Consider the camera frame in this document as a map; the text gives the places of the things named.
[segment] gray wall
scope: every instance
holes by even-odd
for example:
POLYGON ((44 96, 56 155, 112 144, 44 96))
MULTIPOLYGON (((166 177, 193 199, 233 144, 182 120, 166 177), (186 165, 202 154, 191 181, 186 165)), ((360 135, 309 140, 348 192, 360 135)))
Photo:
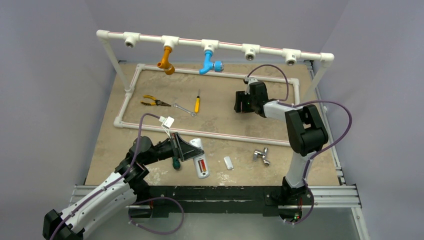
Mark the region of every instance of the gray wall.
POLYGON ((0 238, 42 239, 88 171, 112 66, 82 0, 0 3, 0 238))
MULTIPOLYGON (((100 29, 147 35, 216 39, 240 44, 319 52, 339 20, 348 0, 86 0, 100 29)), ((158 43, 140 43, 135 49, 112 41, 120 60, 157 62, 158 43)), ((172 61, 202 61, 203 50, 178 46, 172 61)), ((281 61, 257 56, 256 61, 281 61)), ((215 60, 247 62, 238 51, 217 50, 215 60)))
MULTIPOLYGON (((423 40, 422 0, 356 0, 322 49, 335 55, 322 98, 352 111, 352 129, 336 148, 371 239, 423 239, 423 40)), ((337 137, 346 114, 329 108, 337 137)))

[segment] pliers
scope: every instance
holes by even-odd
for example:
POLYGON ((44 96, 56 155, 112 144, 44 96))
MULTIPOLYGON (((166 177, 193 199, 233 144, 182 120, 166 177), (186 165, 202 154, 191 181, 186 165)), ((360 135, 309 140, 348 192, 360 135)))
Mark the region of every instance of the pliers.
POLYGON ((144 102, 144 101, 140 101, 141 104, 146 105, 146 106, 166 106, 166 107, 171 107, 171 105, 169 105, 166 102, 163 102, 161 100, 157 100, 156 97, 154 96, 150 96, 150 95, 144 95, 143 98, 145 99, 151 99, 154 102, 144 102))

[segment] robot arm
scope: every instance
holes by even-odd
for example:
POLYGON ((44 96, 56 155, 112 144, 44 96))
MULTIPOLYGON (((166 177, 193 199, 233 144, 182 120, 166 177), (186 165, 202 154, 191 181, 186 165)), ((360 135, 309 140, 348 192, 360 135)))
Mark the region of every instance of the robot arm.
POLYGON ((137 146, 135 140, 125 159, 96 189, 61 212, 53 209, 44 216, 43 237, 50 239, 59 227, 54 240, 86 239, 94 229, 118 210, 151 197, 150 187, 144 181, 144 177, 149 173, 145 165, 168 158, 181 162, 198 159, 205 154, 201 149, 202 143, 198 141, 199 138, 188 143, 175 132, 165 141, 153 145, 150 138, 142 136, 139 151, 135 152, 137 146), (131 166, 134 156, 135 164, 131 166))
POLYGON ((293 149, 290 168, 283 178, 280 197, 296 198, 307 190, 306 178, 311 168, 310 157, 329 140, 328 133, 315 105, 295 107, 269 99, 267 86, 255 78, 245 78, 246 91, 235 94, 234 110, 237 113, 255 112, 263 118, 286 122, 288 141, 293 149))

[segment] faucet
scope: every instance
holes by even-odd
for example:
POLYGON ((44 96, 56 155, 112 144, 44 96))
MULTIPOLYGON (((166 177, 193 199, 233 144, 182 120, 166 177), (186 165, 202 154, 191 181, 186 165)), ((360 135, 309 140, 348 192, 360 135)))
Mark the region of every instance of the faucet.
POLYGON ((199 70, 199 74, 203 75, 214 69, 215 72, 222 72, 224 70, 224 63, 221 61, 211 62, 211 57, 214 53, 211 50, 204 51, 203 68, 199 70))
POLYGON ((166 75, 171 75, 175 72, 175 67, 168 61, 170 53, 172 53, 172 48, 165 46, 162 60, 156 65, 158 68, 163 69, 166 75))

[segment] beige work surface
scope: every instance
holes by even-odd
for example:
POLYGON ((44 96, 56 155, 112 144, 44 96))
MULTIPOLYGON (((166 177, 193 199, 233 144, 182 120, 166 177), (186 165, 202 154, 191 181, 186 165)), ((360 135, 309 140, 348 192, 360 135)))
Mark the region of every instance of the beige work surface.
MULTIPOLYGON (((200 65, 176 64, 176 67, 199 69, 200 65)), ((225 71, 247 74, 257 64, 226 64, 225 71)), ((136 64, 121 64, 123 72, 131 80, 136 64)), ((281 65, 288 78, 300 80, 300 95, 307 90, 311 77, 305 65, 291 67, 281 65)), ((281 77, 274 68, 263 67, 254 75, 281 77)), ((282 83, 266 82, 269 98, 283 99, 286 86, 282 83)), ((123 116, 127 123, 138 123, 144 113, 158 116, 172 116, 175 122, 173 128, 234 134, 268 139, 288 140, 286 123, 262 118, 254 113, 235 113, 235 92, 244 91, 246 85, 241 79, 194 74, 174 73, 166 75, 161 71, 142 71, 135 91, 123 116), (152 95, 166 103, 179 105, 194 110, 196 96, 200 89, 200 111, 196 117, 167 106, 145 106, 140 104, 143 95, 152 95)), ((107 104, 103 123, 98 135, 94 155, 86 179, 86 185, 100 184, 115 167, 124 159, 133 140, 137 137, 136 129, 116 128, 114 118, 124 99, 124 87, 116 77, 107 104)), ((294 102, 293 86, 289 86, 288 103, 294 102)), ((144 124, 159 126, 160 122, 147 116, 144 124)), ((142 135, 151 138, 156 144, 167 138, 165 133, 142 131, 142 135)), ((195 137, 181 135, 185 141, 195 137)), ((280 185, 283 176, 289 170, 293 151, 290 147, 263 145, 257 143, 220 140, 203 137, 201 139, 206 154, 210 176, 205 179, 197 178, 193 160, 181 163, 180 170, 174 170, 172 160, 167 159, 147 166, 150 174, 145 180, 151 185, 194 185, 194 186, 266 186, 280 185), (255 149, 268 147, 270 166, 265 166, 261 159, 253 161, 255 149), (229 156, 233 170, 227 170, 224 157, 229 156)), ((326 151, 314 161, 309 174, 309 184, 312 186, 338 186, 332 154, 326 151)))

